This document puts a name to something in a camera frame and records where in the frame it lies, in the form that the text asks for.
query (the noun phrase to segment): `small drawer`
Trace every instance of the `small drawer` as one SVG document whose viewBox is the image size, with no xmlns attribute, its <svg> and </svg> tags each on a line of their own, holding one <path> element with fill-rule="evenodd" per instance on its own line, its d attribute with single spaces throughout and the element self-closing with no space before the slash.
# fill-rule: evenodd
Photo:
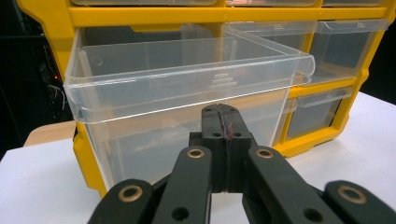
<svg viewBox="0 0 396 224">
<path fill-rule="evenodd" d="M 227 6 L 241 7 L 311 7 L 316 0 L 227 0 Z"/>
<path fill-rule="evenodd" d="M 287 140 L 330 127 L 341 100 L 350 96 L 351 89 L 343 88 L 297 98 Z"/>
<path fill-rule="evenodd" d="M 324 7 L 378 7 L 384 0 L 324 0 Z"/>
<path fill-rule="evenodd" d="M 303 50 L 306 34 L 315 32 L 316 21 L 233 22 L 229 26 L 293 49 Z"/>
<path fill-rule="evenodd" d="M 317 65 L 310 84 L 355 77 L 375 32 L 388 27 L 387 20 L 319 21 L 309 51 Z"/>
<path fill-rule="evenodd" d="M 79 6 L 209 6 L 216 0 L 72 0 Z"/>
</svg>

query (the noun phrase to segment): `dark background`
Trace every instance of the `dark background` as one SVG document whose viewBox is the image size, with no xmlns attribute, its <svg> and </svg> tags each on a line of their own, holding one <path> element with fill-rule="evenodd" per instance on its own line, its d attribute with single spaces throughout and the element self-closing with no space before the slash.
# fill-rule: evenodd
<svg viewBox="0 0 396 224">
<path fill-rule="evenodd" d="M 72 119 L 39 24 L 14 0 L 0 0 L 0 160 L 40 126 Z M 396 104 L 396 27 L 384 35 L 361 91 Z M 32 36 L 20 39 L 17 37 Z"/>
</svg>

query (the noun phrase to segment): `transparent drawer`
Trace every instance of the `transparent drawer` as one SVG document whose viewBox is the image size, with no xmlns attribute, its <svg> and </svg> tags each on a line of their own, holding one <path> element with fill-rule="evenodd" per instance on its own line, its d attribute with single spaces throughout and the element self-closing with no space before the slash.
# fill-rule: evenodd
<svg viewBox="0 0 396 224">
<path fill-rule="evenodd" d="M 310 84 L 355 77 L 375 32 L 388 27 L 387 20 L 319 21 L 309 51 L 317 65 Z"/>
<path fill-rule="evenodd" d="M 77 30 L 64 87 L 108 188 L 169 174 L 207 105 L 235 106 L 258 143 L 271 146 L 289 87 L 315 69 L 311 55 L 232 28 L 209 38 L 187 26 L 166 34 L 179 40 L 140 43 L 129 30 L 100 29 Z"/>
<path fill-rule="evenodd" d="M 343 88 L 297 98 L 287 140 L 330 127 L 341 100 L 350 95 L 351 89 Z"/>
<path fill-rule="evenodd" d="M 299 50 L 304 49 L 306 35 L 315 32 L 316 24 L 316 21 L 228 23 L 228 25 L 234 29 Z"/>
<path fill-rule="evenodd" d="M 324 0 L 324 7 L 377 7 L 384 0 Z"/>
<path fill-rule="evenodd" d="M 315 0 L 227 0 L 227 6 L 244 7 L 311 7 Z"/>
<path fill-rule="evenodd" d="M 216 0 L 72 0 L 80 6 L 209 6 Z"/>
</svg>

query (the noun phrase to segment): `cable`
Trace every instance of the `cable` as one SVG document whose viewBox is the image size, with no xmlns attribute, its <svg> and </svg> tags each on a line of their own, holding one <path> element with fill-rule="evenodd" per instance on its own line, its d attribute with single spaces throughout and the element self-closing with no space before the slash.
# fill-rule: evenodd
<svg viewBox="0 0 396 224">
<path fill-rule="evenodd" d="M 52 67 L 50 65 L 49 55 L 47 54 L 46 47 L 43 46 L 43 49 L 44 49 L 44 53 L 46 54 L 47 65 L 49 66 L 49 70 L 52 72 L 53 75 L 57 76 L 57 74 L 55 73 L 55 71 L 53 71 L 53 69 L 52 69 Z"/>
<path fill-rule="evenodd" d="M 54 90 L 55 90 L 55 96 L 53 97 L 53 99 L 55 100 L 56 97 L 58 96 L 58 90 L 56 88 L 54 88 Z"/>
<path fill-rule="evenodd" d="M 61 88 L 56 87 L 56 86 L 48 85 L 48 87 L 52 87 L 53 89 L 60 91 L 62 93 L 62 97 L 64 98 L 64 101 L 62 103 L 62 110 L 64 110 L 64 102 L 65 102 L 64 92 L 61 90 Z"/>
</svg>

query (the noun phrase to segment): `storage organizer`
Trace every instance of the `storage organizer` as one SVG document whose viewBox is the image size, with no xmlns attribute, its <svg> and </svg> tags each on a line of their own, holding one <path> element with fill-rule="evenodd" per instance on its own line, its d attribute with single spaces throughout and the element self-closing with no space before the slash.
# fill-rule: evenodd
<svg viewBox="0 0 396 224">
<path fill-rule="evenodd" d="M 239 109 L 258 143 L 271 146 L 289 86 L 314 71 L 313 57 L 298 50 L 227 28 L 224 37 L 193 38 L 194 27 L 181 31 L 191 38 L 143 43 L 77 31 L 64 87 L 108 188 L 168 175 L 210 104 Z"/>
</svg>

